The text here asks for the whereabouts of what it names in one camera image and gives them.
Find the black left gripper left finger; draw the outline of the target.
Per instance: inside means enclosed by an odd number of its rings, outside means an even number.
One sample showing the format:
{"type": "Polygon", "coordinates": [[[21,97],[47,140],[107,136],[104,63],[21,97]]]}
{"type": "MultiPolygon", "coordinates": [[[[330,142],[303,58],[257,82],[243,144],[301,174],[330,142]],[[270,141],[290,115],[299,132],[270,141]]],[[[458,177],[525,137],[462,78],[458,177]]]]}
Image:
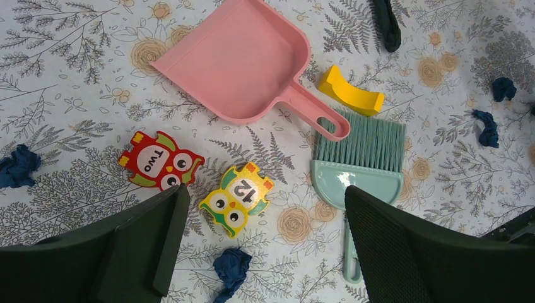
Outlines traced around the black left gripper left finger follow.
{"type": "Polygon", "coordinates": [[[160,302],[191,199],[173,186],[127,210],[31,246],[1,248],[2,302],[160,302]]]}

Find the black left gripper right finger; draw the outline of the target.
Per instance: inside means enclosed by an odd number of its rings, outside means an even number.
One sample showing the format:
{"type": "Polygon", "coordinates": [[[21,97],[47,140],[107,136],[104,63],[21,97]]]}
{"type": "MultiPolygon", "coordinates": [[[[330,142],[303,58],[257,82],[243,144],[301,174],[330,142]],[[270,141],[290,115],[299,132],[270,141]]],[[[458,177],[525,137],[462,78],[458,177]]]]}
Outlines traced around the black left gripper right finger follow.
{"type": "Polygon", "coordinates": [[[533,302],[534,246],[475,237],[349,186],[345,207],[370,302],[533,302]]]}

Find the teal hand brush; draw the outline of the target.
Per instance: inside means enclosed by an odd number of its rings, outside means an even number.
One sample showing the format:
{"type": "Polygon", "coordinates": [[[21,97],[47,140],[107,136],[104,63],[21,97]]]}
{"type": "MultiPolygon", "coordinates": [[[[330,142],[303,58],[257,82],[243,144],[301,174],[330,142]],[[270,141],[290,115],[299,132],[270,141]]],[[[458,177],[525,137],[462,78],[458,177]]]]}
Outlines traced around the teal hand brush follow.
{"type": "Polygon", "coordinates": [[[340,142],[321,137],[310,163],[312,184],[327,204],[345,209],[345,191],[356,186],[393,204],[404,183],[403,139],[406,125],[340,110],[351,133],[340,142]]]}

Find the pink plastic dustpan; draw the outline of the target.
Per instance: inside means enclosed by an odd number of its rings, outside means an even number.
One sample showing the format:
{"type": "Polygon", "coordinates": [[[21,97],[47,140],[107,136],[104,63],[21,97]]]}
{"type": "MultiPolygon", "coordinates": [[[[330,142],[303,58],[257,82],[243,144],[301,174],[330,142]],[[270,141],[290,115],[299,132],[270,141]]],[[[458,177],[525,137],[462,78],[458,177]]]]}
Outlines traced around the pink plastic dustpan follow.
{"type": "Polygon", "coordinates": [[[249,124],[282,103],[331,141],[348,120],[299,84],[310,43],[263,1],[224,1],[152,66],[218,117],[249,124]]]}

